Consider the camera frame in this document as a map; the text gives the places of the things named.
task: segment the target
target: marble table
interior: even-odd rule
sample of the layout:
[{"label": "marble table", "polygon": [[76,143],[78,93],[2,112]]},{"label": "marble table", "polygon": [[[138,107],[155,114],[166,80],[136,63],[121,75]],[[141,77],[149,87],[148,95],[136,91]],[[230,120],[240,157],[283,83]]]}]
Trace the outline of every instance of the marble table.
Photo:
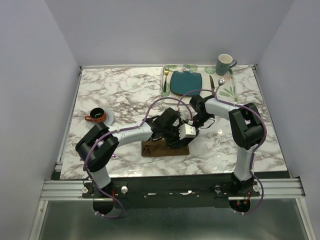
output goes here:
[{"label": "marble table", "polygon": [[[62,155],[60,179],[83,179],[83,162],[75,151],[77,142],[90,130],[92,123],[84,116],[96,107],[114,112],[113,126],[140,123],[149,105],[161,97],[162,67],[114,67],[84,69],[80,80],[69,134]],[[256,153],[254,171],[286,171],[276,134],[259,91],[253,70],[248,65],[233,68],[234,83],[241,104],[253,102],[268,131],[265,143]],[[161,114],[167,103],[158,102],[149,116]],[[116,158],[107,164],[111,177],[169,176],[230,173],[236,164],[237,146],[229,121],[216,116],[209,129],[189,144],[190,155],[142,157],[141,142],[116,149]]]}]

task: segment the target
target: green mug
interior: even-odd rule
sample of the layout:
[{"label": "green mug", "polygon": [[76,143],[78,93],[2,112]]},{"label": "green mug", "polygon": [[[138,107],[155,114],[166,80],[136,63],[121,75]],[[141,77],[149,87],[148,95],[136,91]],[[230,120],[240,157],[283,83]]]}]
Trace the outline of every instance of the green mug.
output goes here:
[{"label": "green mug", "polygon": [[234,60],[232,56],[228,54],[220,54],[218,57],[218,61],[216,62],[215,73],[219,76],[223,76],[236,64],[237,60]]}]

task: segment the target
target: mug handle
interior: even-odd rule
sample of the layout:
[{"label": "mug handle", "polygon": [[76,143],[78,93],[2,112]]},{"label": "mug handle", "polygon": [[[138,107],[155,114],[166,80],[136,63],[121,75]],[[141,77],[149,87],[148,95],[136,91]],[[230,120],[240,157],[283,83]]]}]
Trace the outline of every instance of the mug handle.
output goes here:
[{"label": "mug handle", "polygon": [[232,64],[231,66],[230,66],[230,69],[232,69],[235,65],[237,65],[237,60],[233,60],[233,62],[234,62],[234,64]]},{"label": "mug handle", "polygon": [[85,116],[84,119],[88,122],[92,122],[92,118],[90,116]]}]

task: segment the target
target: brown cloth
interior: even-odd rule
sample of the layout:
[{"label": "brown cloth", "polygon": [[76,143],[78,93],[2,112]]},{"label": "brown cloth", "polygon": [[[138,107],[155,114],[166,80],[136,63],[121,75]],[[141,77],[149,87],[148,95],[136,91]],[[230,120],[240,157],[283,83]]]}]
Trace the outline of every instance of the brown cloth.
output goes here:
[{"label": "brown cloth", "polygon": [[165,140],[141,142],[141,156],[143,157],[184,156],[189,154],[189,146],[168,148]]}]

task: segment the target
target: mug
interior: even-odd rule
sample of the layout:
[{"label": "mug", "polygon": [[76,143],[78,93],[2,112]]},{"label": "mug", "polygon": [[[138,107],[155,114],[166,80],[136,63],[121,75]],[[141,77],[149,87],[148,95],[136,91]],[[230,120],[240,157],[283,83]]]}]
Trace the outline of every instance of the mug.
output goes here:
[{"label": "mug", "polygon": [[220,54],[218,61],[216,62],[215,72],[216,74],[223,76],[236,64],[237,60],[233,60],[232,56],[228,54]]},{"label": "mug", "polygon": [[84,119],[93,123],[101,123],[107,119],[107,114],[102,108],[96,107],[91,110],[90,116],[85,116]]}]

